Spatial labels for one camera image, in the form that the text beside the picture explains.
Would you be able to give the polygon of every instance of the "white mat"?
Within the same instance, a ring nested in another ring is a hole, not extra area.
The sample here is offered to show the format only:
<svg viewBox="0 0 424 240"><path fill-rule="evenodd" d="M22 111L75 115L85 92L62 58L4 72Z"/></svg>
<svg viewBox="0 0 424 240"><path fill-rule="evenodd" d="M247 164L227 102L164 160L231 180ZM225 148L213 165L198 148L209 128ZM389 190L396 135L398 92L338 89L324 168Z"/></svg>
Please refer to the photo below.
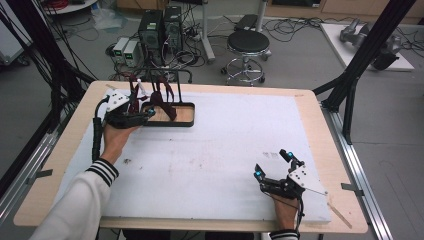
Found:
<svg viewBox="0 0 424 240"><path fill-rule="evenodd" d="M321 24L321 28L324 31L325 36L327 37L328 41L330 41L331 46L333 47L334 51L337 53L337 56L345 67L349 65L350 61L352 61L353 56L357 51L357 49L352 45L352 43L343 43L340 41L340 31L345 29L347 26L349 26L349 24ZM361 28L362 26L357 26L356 33L358 33ZM390 65L385 70L412 71L414 69L414 67L400 53L396 54L396 56L399 57L399 59L392 63L392 65Z"/></svg>
<svg viewBox="0 0 424 240"><path fill-rule="evenodd" d="M272 220L274 205L259 190L255 164L267 177L286 178L289 166L278 154L284 148L316 174L293 97L185 92L184 101L196 106L193 127L143 127L131 135L115 164L120 176L105 216ZM90 165L92 131L90 124L56 200ZM324 196L303 196L305 222L330 221Z"/></svg>

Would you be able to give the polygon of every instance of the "robotic arm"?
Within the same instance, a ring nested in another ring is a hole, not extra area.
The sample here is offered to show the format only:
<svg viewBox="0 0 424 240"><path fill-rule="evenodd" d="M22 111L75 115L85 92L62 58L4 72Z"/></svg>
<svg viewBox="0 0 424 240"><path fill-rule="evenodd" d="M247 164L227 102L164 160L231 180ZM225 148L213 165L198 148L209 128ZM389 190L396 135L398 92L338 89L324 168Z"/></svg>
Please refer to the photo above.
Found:
<svg viewBox="0 0 424 240"><path fill-rule="evenodd" d="M293 153L280 150L280 155L290 163L289 174L286 179L274 180L266 178L265 172L256 164L253 176L259 182L259 188L263 193L273 194L288 199L297 199L299 208L297 213L296 232L303 217L303 200L302 194L308 189L319 194L327 195L324 187L318 179L313 177L313 174L308 171L303 161L299 161Z"/></svg>
<svg viewBox="0 0 424 240"><path fill-rule="evenodd" d="M368 36L371 31L373 24L365 24L358 34L356 32L356 26L359 24L359 18L356 18L352 23L347 26L345 29L340 31L340 41L341 42L350 42L356 48L359 48L362 43L365 41L365 38ZM380 52L375 59L371 62L377 70L384 70L388 68L394 61L399 59L396 54L401 49L401 38L398 35L391 35L387 39L386 43L380 48Z"/></svg>
<svg viewBox="0 0 424 240"><path fill-rule="evenodd" d="M130 81L131 93L129 96L124 95L117 89L111 87L113 92L105 99L101 100L96 107L95 116L93 118L93 148L92 160L96 161L100 156L100 145L102 141L103 126L102 120L98 116L99 108L102 104L107 103L104 121L114 128L126 129L136 126L146 125L148 120L153 117L156 112L153 106L146 111L140 109L140 101L147 99L146 91L141 85L141 80L137 79L137 86L134 87ZM142 93L142 97L138 97L138 92Z"/></svg>

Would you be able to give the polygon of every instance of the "stool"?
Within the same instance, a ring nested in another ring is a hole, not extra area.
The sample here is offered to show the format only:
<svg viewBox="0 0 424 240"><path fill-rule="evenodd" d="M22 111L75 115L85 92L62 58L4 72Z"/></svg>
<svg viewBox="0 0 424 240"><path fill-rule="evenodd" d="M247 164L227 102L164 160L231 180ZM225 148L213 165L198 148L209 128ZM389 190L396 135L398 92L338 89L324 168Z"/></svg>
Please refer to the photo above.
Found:
<svg viewBox="0 0 424 240"><path fill-rule="evenodd" d="M228 75L227 85L232 79L249 82L250 86L253 86L254 81L265 82L265 73L262 70L262 66L255 60L250 59L250 57L261 55L266 61L267 56L265 53L268 51L268 47L268 38L259 32L240 30L228 36L228 50L241 55L241 57L231 60L221 69L222 74ZM234 66L233 63L238 61L240 61L240 65Z"/></svg>

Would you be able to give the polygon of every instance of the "striped sleeve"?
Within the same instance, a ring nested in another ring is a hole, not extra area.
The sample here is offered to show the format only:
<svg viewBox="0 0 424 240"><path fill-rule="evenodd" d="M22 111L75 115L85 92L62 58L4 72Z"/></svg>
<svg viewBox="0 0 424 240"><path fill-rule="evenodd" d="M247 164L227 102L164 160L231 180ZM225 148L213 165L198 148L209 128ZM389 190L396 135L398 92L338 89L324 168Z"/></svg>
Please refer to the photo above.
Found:
<svg viewBox="0 0 424 240"><path fill-rule="evenodd" d="M108 161L99 158L86 170L86 172L94 172L99 175L110 187L113 181L119 176L118 170Z"/></svg>
<svg viewBox="0 0 424 240"><path fill-rule="evenodd" d="M299 234L294 230L280 230L269 234L272 240L299 240Z"/></svg>

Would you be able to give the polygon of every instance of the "hand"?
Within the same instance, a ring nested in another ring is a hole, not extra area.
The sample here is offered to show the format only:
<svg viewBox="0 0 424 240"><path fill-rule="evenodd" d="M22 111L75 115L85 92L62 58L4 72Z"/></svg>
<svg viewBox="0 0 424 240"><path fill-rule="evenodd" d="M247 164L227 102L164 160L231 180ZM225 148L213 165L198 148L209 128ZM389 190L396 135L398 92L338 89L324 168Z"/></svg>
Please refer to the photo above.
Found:
<svg viewBox="0 0 424 240"><path fill-rule="evenodd" d="M274 194L271 194L271 197L274 199L279 230L294 229L294 219L299 208L298 200L283 198Z"/></svg>
<svg viewBox="0 0 424 240"><path fill-rule="evenodd" d="M121 156L122 148L124 148L127 143L128 137L137 128L138 127L116 129L106 124L103 129L105 148L100 158L103 158L113 165L116 160L118 160L118 157Z"/></svg>

